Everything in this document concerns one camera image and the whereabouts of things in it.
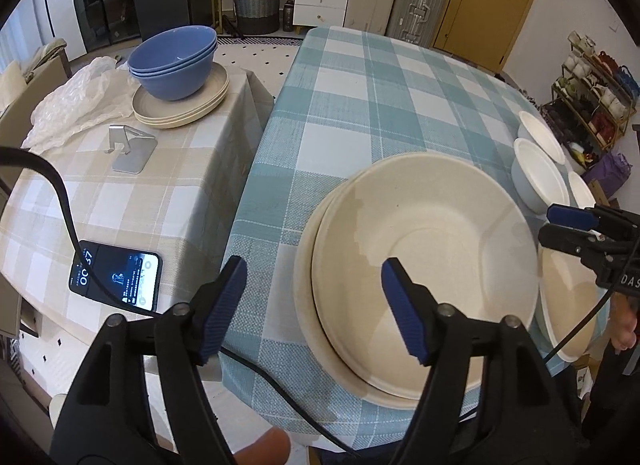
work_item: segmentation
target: blue plaid tablecloth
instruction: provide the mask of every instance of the blue plaid tablecloth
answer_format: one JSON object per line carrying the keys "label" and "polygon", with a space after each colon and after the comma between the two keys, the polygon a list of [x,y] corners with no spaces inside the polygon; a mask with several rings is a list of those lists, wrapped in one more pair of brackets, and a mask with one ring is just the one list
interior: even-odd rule
{"label": "blue plaid tablecloth", "polygon": [[[248,264],[246,290],[225,345],[261,365],[310,415],[353,448],[401,439],[412,411],[360,400],[341,388],[305,343],[293,304],[292,270],[306,221],[324,196],[373,162],[433,150],[472,162],[532,215],[511,182],[518,112],[536,114],[498,79],[440,53],[343,28],[308,33],[260,142],[225,260]],[[606,315],[599,318],[602,331]],[[546,353],[535,324],[530,333]],[[337,450],[262,378],[225,357],[223,383],[270,423],[307,445]],[[565,363],[555,357],[552,373]],[[465,396],[464,411],[478,402]]]}

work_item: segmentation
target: smartphone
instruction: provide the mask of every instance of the smartphone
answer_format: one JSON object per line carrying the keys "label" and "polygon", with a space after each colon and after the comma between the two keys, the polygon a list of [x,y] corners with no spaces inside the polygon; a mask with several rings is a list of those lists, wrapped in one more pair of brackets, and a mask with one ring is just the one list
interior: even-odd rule
{"label": "smartphone", "polygon": [[[158,254],[122,247],[112,247],[80,241],[82,253],[100,282],[120,301],[127,305],[155,311],[158,306],[158,289],[162,260]],[[89,277],[78,256],[74,258],[69,276],[69,289],[94,301],[113,305],[104,292]]]}

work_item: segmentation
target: plastic bag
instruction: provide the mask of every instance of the plastic bag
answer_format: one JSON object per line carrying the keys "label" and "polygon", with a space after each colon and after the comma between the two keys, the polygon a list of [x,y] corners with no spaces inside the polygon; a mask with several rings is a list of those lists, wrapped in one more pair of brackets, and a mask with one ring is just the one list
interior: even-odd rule
{"label": "plastic bag", "polygon": [[114,59],[98,57],[49,93],[31,114],[33,128],[22,147],[41,154],[94,125],[130,116],[140,83],[115,66]]}
{"label": "plastic bag", "polygon": [[608,199],[629,179],[632,167],[626,161],[624,154],[621,152],[614,154],[609,151],[600,158],[599,162],[582,175],[582,179],[587,183],[598,180]]}

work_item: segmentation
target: stacked blue bowls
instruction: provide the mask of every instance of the stacked blue bowls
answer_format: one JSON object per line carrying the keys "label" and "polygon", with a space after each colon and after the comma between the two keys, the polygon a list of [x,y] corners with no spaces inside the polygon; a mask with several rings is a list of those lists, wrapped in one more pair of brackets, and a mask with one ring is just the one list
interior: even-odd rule
{"label": "stacked blue bowls", "polygon": [[129,72],[160,100],[179,100],[198,91],[213,67],[216,31],[182,26],[145,40],[130,55]]}

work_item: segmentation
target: table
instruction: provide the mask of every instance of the table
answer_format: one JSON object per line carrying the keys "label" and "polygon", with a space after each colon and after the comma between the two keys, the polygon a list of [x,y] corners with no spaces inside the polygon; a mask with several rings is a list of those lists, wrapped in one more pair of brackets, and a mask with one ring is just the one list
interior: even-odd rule
{"label": "table", "polygon": [[[110,122],[44,153],[65,181],[79,239],[161,256],[159,312],[188,301],[218,275],[242,188],[273,108],[273,97],[253,73],[226,69],[230,80],[224,102],[193,124],[154,130],[133,115],[112,122],[158,139],[138,175],[112,171],[117,152],[104,152]],[[1,271],[37,310],[89,345],[116,309],[69,291],[73,255],[52,187],[23,171],[0,220]]]}
{"label": "table", "polygon": [[[229,349],[261,365],[318,422],[353,448],[401,439],[412,417],[347,393],[319,366],[298,326],[293,261],[306,220],[338,184],[373,162],[433,150],[473,163],[532,216],[511,182],[522,110],[532,104],[500,80],[440,53],[344,28],[308,33],[277,99],[231,230],[248,282],[226,334]],[[599,317],[598,331],[606,314]],[[530,333],[550,347],[534,323]],[[222,357],[223,383],[300,443],[337,450],[260,377]],[[553,373],[564,368],[557,357]],[[476,405],[478,390],[465,397]]]}

